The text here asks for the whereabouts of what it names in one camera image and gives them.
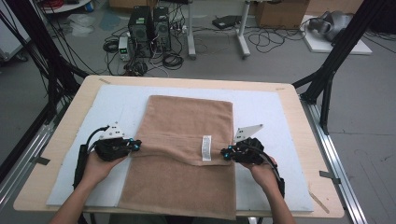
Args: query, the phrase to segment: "wooden table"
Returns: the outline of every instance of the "wooden table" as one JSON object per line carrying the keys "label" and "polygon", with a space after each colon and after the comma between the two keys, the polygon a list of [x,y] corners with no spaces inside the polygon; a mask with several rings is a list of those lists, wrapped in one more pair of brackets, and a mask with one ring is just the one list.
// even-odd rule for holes
{"label": "wooden table", "polygon": [[[90,110],[96,93],[102,85],[106,84],[277,92],[283,106],[286,120],[289,124],[290,133],[300,158],[309,193],[314,204],[314,212],[293,213],[293,215],[295,217],[342,217],[344,215],[343,206],[340,203],[332,180],[319,176],[319,171],[326,172],[328,169],[322,159],[318,144],[309,126],[298,94],[290,84],[107,76],[89,76],[84,80],[76,97],[67,109],[62,121],[42,154],[42,157],[49,159],[50,163],[48,165],[38,164],[35,166],[35,169],[30,174],[14,203],[14,208],[16,210],[45,212],[56,211],[58,209],[54,206],[47,206],[46,201],[55,184],[64,156],[77,135],[78,128]],[[136,211],[114,207],[89,207],[85,211],[100,213],[137,213]],[[236,215],[241,217],[271,216],[270,213],[258,213],[254,211],[237,211]]]}

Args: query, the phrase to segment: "concrete floor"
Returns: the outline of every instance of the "concrete floor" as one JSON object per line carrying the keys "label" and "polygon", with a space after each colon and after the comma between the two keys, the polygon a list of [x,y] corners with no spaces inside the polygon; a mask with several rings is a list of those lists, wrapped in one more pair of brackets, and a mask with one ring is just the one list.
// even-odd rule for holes
{"label": "concrete floor", "polygon": [[[76,10],[70,13],[85,13]],[[104,17],[114,15],[99,4],[89,16],[95,17],[94,32],[88,37],[67,35],[67,42],[93,71],[106,69],[104,39],[126,26],[121,19],[111,30],[103,29]],[[67,13],[58,15],[61,19]],[[212,27],[214,17],[195,19],[194,25]],[[396,43],[372,37],[376,42],[396,50]],[[372,41],[362,39],[373,51],[370,56],[349,55],[338,70],[332,89],[329,131],[349,181],[358,197],[368,223],[388,224],[396,219],[396,63],[395,54]],[[177,77],[257,82],[292,83],[319,69],[327,53],[312,53],[303,40],[286,42],[268,53],[260,53],[247,43],[251,56],[242,60],[234,33],[195,33],[197,60],[187,57],[186,43],[181,55],[185,58],[178,70],[153,69],[145,77]],[[82,63],[78,66],[89,71]],[[116,56],[110,68],[122,72],[123,62]],[[46,104],[47,98],[40,75],[32,60],[12,60],[0,67],[0,119],[2,123],[0,162],[21,139],[21,136]],[[5,207],[0,210],[2,223],[42,223],[52,214],[15,211],[13,200],[18,186]],[[107,223],[104,216],[99,223]],[[350,223],[341,219],[298,219],[299,223]]]}

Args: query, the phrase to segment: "brown box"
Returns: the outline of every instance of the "brown box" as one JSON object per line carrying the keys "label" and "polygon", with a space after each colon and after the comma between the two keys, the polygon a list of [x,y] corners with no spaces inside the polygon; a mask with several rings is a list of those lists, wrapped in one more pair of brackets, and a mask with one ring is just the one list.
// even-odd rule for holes
{"label": "brown box", "polygon": [[109,0],[110,7],[118,9],[134,8],[135,6],[150,6],[153,8],[157,0]]}
{"label": "brown box", "polygon": [[283,0],[279,4],[259,3],[256,22],[260,27],[298,29],[310,0]]}
{"label": "brown box", "polygon": [[306,15],[321,16],[326,11],[342,11],[356,13],[363,0],[311,0]]}

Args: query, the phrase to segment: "brown towel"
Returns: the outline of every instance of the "brown towel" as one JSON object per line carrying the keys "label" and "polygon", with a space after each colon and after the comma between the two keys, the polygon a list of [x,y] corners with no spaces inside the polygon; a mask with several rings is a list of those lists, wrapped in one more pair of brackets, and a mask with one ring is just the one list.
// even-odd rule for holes
{"label": "brown towel", "polygon": [[[212,136],[211,161],[202,139]],[[119,207],[160,214],[235,219],[235,173],[220,150],[232,143],[229,102],[150,96]]]}

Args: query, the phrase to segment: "white label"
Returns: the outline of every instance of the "white label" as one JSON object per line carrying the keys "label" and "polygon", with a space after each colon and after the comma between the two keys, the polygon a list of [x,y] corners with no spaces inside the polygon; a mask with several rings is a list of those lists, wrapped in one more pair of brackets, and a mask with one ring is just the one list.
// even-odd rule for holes
{"label": "white label", "polygon": [[212,135],[204,135],[202,138],[202,161],[212,161],[210,157],[210,145],[212,144]]}

